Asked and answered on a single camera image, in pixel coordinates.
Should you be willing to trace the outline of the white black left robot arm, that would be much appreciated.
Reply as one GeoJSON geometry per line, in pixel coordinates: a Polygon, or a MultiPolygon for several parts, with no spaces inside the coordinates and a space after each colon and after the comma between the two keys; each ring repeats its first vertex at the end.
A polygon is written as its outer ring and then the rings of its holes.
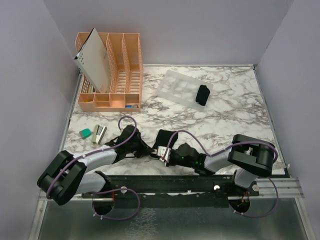
{"type": "Polygon", "coordinates": [[[87,172],[113,165],[132,154],[134,158],[150,155],[154,150],[141,137],[133,125],[127,125],[121,135],[91,152],[72,154],[60,151],[37,180],[37,186],[59,206],[66,204],[85,187],[87,172]]]}

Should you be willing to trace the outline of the black white boxer briefs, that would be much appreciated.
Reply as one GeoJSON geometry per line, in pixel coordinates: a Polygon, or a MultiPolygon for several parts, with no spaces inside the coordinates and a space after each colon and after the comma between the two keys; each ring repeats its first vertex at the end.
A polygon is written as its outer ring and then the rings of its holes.
{"type": "Polygon", "coordinates": [[[210,93],[211,91],[206,85],[200,85],[195,97],[195,102],[201,106],[205,106],[207,104],[210,93]]]}

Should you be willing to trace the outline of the black garment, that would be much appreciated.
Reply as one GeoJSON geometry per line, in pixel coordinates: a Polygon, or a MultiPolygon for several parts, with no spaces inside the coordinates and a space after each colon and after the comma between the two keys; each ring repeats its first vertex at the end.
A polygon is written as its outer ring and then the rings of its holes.
{"type": "MultiPolygon", "coordinates": [[[[171,136],[175,133],[175,131],[169,131],[169,130],[163,130],[160,129],[157,133],[155,143],[152,146],[154,150],[157,150],[159,146],[166,147],[168,145],[168,142],[171,138],[171,136]]],[[[175,134],[169,144],[169,148],[172,149],[175,142],[178,140],[179,134],[175,134]]]]}

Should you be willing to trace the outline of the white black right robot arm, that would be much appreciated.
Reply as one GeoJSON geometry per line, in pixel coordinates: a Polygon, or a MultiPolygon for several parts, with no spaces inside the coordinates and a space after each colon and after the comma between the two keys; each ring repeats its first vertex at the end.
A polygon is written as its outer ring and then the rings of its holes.
{"type": "Polygon", "coordinates": [[[187,143],[172,149],[171,141],[178,133],[174,132],[164,150],[158,151],[165,165],[191,168],[202,176],[211,176],[220,169],[236,165],[239,169],[229,184],[230,191],[236,196],[246,192],[258,177],[270,177],[279,156],[272,143],[242,134],[236,134],[230,145],[215,153],[208,153],[205,148],[199,153],[187,143]]]}

